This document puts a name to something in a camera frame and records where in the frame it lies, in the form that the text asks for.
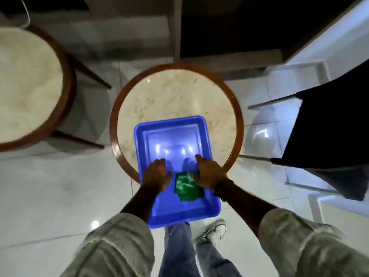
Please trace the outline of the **large round marble wooden-rim table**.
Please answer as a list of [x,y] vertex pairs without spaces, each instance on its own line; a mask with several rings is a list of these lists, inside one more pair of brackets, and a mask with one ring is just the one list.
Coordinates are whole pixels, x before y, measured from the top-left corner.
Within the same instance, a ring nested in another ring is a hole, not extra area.
[[76,97],[76,70],[111,89],[41,28],[0,27],[0,152],[47,138],[104,148],[58,130]]

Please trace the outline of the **person's right forearm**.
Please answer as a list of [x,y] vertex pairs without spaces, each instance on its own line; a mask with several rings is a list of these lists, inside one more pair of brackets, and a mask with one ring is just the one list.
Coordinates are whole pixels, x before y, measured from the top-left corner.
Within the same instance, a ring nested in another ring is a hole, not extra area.
[[227,203],[243,219],[256,237],[259,237],[259,228],[264,216],[269,211],[277,209],[277,206],[243,190],[237,185],[234,188],[234,194]]

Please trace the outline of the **black wristband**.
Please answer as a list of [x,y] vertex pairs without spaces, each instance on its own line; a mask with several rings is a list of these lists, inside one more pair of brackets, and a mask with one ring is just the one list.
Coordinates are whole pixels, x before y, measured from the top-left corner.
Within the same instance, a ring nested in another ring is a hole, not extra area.
[[235,184],[230,179],[225,179],[215,186],[214,195],[220,198],[222,202],[227,202],[234,194]]

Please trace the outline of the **blue jeans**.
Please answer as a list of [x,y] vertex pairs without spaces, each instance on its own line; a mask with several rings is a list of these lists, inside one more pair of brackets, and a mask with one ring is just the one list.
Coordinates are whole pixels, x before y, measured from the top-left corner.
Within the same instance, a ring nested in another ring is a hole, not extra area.
[[209,241],[194,244],[190,223],[165,227],[164,255],[158,277],[242,277]]

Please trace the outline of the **person's left forearm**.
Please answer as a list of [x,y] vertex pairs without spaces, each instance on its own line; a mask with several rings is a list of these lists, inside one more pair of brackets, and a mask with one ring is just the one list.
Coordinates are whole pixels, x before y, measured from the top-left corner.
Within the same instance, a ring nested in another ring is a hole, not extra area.
[[141,185],[138,192],[123,207],[120,213],[132,214],[143,220],[146,224],[149,224],[155,200],[166,188],[166,185]]

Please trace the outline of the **small round marble wooden-rim table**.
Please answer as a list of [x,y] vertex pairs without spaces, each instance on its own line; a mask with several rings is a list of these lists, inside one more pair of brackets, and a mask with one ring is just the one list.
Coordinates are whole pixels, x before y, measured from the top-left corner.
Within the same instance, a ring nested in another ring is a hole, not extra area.
[[194,65],[157,65],[132,78],[110,116],[110,141],[124,172],[139,183],[134,128],[143,122],[205,118],[213,159],[228,172],[240,154],[244,121],[236,95],[219,76]]

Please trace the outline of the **black chair with metal legs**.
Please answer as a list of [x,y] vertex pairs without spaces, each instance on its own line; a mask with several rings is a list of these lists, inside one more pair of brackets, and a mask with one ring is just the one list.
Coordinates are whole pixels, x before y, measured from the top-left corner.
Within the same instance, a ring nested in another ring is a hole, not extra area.
[[281,158],[239,158],[303,169],[344,198],[363,201],[369,190],[369,59],[314,88],[249,106],[302,101]]

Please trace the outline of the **blue plastic tray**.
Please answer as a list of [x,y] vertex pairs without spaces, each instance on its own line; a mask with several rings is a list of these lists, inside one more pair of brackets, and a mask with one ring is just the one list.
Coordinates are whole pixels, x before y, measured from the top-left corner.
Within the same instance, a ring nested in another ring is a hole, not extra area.
[[167,171],[173,173],[170,185],[155,200],[149,228],[162,228],[219,215],[220,198],[214,192],[205,189],[203,198],[191,202],[181,201],[175,193],[177,173],[198,172],[195,155],[213,160],[204,117],[191,116],[141,123],[136,125],[134,137],[140,182],[155,159],[164,158]]

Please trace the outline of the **person's right hand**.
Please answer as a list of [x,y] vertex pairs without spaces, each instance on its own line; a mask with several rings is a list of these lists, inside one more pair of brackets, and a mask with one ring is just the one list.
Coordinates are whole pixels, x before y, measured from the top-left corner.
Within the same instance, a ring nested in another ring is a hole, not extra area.
[[195,159],[202,180],[201,182],[196,182],[197,185],[214,192],[215,186],[219,182],[228,179],[223,168],[217,162],[203,158],[199,154],[195,155]]

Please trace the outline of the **green scrub pad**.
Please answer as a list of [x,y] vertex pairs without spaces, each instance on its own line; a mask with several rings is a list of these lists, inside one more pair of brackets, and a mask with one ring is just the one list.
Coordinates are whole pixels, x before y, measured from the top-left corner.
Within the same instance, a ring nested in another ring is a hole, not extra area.
[[197,185],[191,172],[179,172],[175,179],[175,193],[184,202],[191,202],[205,196],[205,190]]

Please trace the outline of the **light grey shirt sleeve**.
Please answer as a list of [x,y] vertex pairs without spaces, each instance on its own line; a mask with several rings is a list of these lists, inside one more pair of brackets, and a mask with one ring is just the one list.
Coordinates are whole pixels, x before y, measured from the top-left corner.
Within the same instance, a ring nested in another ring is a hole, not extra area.
[[307,243],[317,234],[337,239],[343,233],[336,227],[304,219],[287,209],[274,208],[262,218],[258,239],[280,277],[295,277],[298,262]]
[[154,262],[148,224],[119,213],[85,237],[60,277],[150,277]]

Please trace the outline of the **person's left hand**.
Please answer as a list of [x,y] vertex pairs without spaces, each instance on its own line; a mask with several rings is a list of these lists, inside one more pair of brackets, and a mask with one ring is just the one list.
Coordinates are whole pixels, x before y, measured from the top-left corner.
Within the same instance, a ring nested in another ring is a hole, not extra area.
[[164,158],[154,160],[142,177],[141,188],[155,195],[159,195],[169,186],[169,184],[165,184],[167,172],[166,160]]

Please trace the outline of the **white sneaker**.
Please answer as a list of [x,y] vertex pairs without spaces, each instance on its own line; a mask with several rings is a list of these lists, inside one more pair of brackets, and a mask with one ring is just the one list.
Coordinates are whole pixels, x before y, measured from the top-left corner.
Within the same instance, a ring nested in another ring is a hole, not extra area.
[[227,224],[224,219],[218,219],[206,226],[205,230],[195,240],[194,244],[209,241],[216,246],[224,237]]

